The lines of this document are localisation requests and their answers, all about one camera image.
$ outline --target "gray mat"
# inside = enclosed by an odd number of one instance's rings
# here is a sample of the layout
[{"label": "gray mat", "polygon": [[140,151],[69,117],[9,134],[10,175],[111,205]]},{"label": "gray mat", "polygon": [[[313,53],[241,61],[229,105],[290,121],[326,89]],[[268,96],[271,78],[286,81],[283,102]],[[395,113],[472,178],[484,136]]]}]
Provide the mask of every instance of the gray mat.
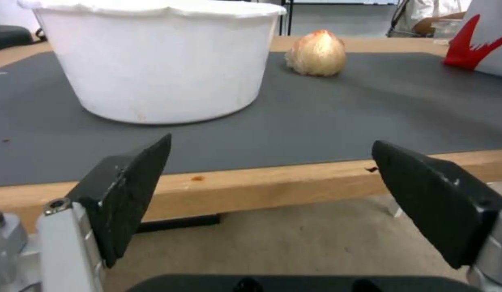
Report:
[{"label": "gray mat", "polygon": [[139,126],[82,109],[52,53],[0,69],[0,185],[78,180],[103,157],[168,132],[167,173],[368,159],[376,139],[427,154],[498,149],[502,78],[426,54],[359,53],[340,76],[308,77],[272,53],[246,109]]}]

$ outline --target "floor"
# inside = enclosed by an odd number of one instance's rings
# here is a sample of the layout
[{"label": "floor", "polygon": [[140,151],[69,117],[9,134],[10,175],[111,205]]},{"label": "floor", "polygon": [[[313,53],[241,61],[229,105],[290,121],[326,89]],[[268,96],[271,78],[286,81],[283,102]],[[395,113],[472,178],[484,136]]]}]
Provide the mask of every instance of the floor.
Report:
[{"label": "floor", "polygon": [[[279,0],[270,0],[279,4]],[[294,5],[292,35],[327,29],[340,37],[385,37],[393,5]]]},{"label": "floor", "polygon": [[405,216],[373,196],[226,215],[220,225],[136,235],[106,291],[166,273],[439,275],[464,281]]}]

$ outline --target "beige floor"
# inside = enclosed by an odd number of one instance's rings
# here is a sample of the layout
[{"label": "beige floor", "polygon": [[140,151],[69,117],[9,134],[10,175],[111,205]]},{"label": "beige floor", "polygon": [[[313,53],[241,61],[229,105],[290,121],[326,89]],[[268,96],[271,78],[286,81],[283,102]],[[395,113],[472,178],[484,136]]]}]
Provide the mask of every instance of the beige floor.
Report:
[{"label": "beige floor", "polygon": [[226,215],[220,225],[136,235],[107,291],[163,273],[440,275],[464,281],[390,196]]}]

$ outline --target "yellow onion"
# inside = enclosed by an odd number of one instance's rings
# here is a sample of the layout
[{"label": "yellow onion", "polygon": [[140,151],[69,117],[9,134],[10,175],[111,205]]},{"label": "yellow onion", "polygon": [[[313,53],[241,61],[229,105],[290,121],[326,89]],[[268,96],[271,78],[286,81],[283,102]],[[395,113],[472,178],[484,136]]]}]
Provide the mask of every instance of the yellow onion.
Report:
[{"label": "yellow onion", "polygon": [[285,59],[299,74],[331,76],[346,64],[345,46],[333,33],[319,30],[298,39]]}]

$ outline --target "white backdrop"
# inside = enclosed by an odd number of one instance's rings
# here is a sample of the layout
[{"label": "white backdrop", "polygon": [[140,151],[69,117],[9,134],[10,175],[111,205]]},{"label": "white backdrop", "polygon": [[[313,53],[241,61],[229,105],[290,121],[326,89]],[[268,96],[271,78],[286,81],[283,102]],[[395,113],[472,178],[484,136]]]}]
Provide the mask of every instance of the white backdrop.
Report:
[{"label": "white backdrop", "polygon": [[16,0],[0,0],[0,24],[23,26],[31,32],[40,27],[33,13],[19,7]]}]

